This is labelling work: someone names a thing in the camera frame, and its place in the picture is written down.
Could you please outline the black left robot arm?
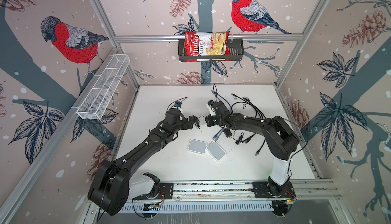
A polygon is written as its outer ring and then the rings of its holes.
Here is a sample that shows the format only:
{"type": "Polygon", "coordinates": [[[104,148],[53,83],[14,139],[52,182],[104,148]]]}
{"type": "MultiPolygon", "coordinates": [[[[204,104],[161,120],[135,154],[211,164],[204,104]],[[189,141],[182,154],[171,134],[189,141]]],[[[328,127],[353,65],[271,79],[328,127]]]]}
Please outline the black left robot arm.
{"type": "Polygon", "coordinates": [[[150,173],[131,180],[134,173],[155,153],[178,137],[180,130],[191,130],[199,124],[195,116],[186,118],[181,110],[169,109],[165,119],[149,131],[148,136],[130,152],[114,160],[103,161],[96,171],[88,192],[88,200],[109,215],[117,214],[129,198],[151,192],[157,195],[159,179],[150,173]]]}

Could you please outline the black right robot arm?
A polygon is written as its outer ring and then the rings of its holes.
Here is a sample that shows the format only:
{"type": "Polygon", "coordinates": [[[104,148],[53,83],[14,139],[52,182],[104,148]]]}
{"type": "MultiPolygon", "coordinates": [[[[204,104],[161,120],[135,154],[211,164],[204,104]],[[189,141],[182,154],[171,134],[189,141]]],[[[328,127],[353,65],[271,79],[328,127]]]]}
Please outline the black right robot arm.
{"type": "Polygon", "coordinates": [[[272,119],[260,119],[231,113],[222,101],[210,100],[207,107],[210,112],[205,119],[208,127],[219,126],[228,130],[247,131],[263,136],[274,156],[269,183],[276,186],[288,183],[289,166],[299,145],[299,138],[284,118],[275,116],[272,119]]]}

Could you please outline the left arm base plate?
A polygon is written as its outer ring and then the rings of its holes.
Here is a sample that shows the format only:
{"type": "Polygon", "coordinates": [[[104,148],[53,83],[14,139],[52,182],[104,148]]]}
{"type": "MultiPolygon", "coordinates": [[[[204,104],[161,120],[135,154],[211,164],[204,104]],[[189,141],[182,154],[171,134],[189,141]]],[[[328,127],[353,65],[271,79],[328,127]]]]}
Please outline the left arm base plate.
{"type": "Polygon", "coordinates": [[[154,184],[148,194],[133,198],[133,200],[171,200],[173,198],[174,184],[171,182],[160,182],[154,184]]]}

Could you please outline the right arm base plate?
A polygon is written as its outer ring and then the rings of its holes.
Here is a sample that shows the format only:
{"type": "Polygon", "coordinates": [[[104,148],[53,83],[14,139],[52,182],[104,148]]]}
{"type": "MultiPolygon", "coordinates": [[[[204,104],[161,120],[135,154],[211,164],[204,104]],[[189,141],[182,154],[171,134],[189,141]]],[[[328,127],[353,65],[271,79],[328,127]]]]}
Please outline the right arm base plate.
{"type": "Polygon", "coordinates": [[[273,181],[258,181],[252,183],[251,191],[255,194],[257,199],[266,198],[296,198],[296,194],[292,183],[288,180],[283,185],[278,185],[273,181]]]}

